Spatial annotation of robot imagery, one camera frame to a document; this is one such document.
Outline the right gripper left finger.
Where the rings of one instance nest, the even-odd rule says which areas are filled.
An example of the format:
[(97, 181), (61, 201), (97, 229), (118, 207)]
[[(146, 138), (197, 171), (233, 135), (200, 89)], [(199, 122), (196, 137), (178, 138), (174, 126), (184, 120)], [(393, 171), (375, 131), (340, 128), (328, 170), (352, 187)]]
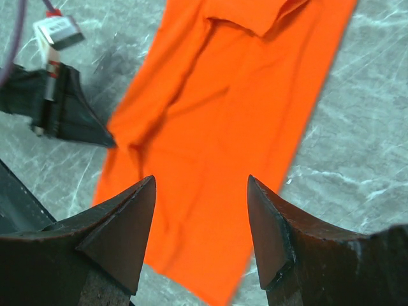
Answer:
[(46, 228), (1, 235), (1, 304), (129, 305), (155, 203), (148, 176)]

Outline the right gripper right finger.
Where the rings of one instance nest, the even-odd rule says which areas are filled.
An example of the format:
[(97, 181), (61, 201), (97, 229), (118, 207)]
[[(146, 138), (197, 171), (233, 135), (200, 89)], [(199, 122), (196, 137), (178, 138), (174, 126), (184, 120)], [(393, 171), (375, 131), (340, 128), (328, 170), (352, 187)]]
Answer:
[(283, 200), (255, 177), (247, 207), (269, 305), (406, 305), (407, 226), (364, 235)]

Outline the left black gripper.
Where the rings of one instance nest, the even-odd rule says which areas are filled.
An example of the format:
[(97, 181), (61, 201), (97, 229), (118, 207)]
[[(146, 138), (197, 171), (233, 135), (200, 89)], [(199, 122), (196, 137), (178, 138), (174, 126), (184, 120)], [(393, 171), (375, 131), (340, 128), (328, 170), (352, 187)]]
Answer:
[(45, 69), (29, 71), (14, 64), (1, 87), (1, 111), (29, 117), (30, 128), (38, 136), (116, 146), (84, 96), (79, 71), (63, 63), (58, 65), (55, 78)]

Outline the orange t-shirt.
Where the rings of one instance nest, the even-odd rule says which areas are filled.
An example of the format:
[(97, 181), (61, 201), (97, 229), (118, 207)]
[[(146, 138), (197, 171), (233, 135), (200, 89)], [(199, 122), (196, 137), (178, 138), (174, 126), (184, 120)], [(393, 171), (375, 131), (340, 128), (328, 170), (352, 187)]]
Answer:
[(209, 305), (229, 304), (251, 257), (247, 178), (280, 188), (355, 6), (166, 4), (94, 203), (155, 176), (145, 262)]

